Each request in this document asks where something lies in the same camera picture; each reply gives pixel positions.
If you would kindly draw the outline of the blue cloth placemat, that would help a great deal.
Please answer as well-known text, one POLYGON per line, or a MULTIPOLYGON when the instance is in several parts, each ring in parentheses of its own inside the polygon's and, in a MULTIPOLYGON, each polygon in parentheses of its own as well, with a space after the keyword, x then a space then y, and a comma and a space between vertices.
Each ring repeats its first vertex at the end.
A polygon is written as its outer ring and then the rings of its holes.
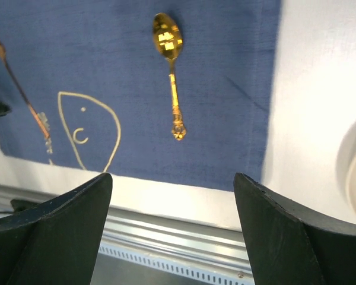
MULTIPOLYGON (((0 41, 58 166, 230 191, 262 175, 280 1, 0 1, 0 41), (174 65, 187 134, 171 133, 169 63, 153 20, 183 37, 174 65)), ((47 163, 45 141, 0 60, 0 148, 47 163)))

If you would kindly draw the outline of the copper spoon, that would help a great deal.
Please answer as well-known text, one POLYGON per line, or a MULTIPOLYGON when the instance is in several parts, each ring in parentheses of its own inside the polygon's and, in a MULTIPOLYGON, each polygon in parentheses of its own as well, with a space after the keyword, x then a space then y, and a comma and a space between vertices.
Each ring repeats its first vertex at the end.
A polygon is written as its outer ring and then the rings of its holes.
POLYGON ((183 37, 175 21, 162 12, 156 14, 154 17, 152 33, 156 50, 169 63, 169 80, 173 115, 173 127, 171 133, 177 141, 181 141, 186 136, 187 130, 179 106, 174 65, 177 57, 183 49, 183 37))

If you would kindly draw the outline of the copper fork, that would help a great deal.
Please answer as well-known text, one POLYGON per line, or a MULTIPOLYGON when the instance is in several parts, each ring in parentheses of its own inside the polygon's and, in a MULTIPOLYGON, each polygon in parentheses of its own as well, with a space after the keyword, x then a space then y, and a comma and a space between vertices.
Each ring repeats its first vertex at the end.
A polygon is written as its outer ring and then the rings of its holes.
POLYGON ((44 138, 44 144, 47 153, 47 165, 53 166, 54 163, 52 161, 52 154, 53 154, 53 147, 52 147, 52 139, 50 135, 50 126, 48 124, 48 119, 45 113, 40 112, 37 113, 33 105, 31 104, 30 100, 28 99, 25 91, 23 90, 21 84, 18 82, 15 74, 13 73, 8 61, 7 61, 7 52, 4 44, 0 41, 0 60, 2 61, 8 75, 11 77, 12 82, 15 85, 15 88, 18 90, 19 94, 21 95, 22 100, 26 104, 27 108, 29 109, 33 119, 37 123, 42 136, 44 138))

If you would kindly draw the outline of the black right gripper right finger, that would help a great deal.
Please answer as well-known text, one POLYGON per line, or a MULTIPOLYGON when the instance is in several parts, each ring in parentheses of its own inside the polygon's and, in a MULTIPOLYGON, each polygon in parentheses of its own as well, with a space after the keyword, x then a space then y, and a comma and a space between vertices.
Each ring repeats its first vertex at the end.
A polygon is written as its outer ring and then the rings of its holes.
POLYGON ((356 284, 356 224, 243 173, 234 177, 234 195, 255 284, 356 284))

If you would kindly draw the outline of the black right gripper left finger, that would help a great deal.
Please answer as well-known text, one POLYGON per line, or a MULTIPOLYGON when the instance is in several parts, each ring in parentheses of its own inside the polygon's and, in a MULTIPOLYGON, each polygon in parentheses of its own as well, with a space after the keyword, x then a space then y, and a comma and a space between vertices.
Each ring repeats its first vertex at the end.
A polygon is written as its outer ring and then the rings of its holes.
POLYGON ((90 284, 112 176, 0 218, 0 284, 90 284))

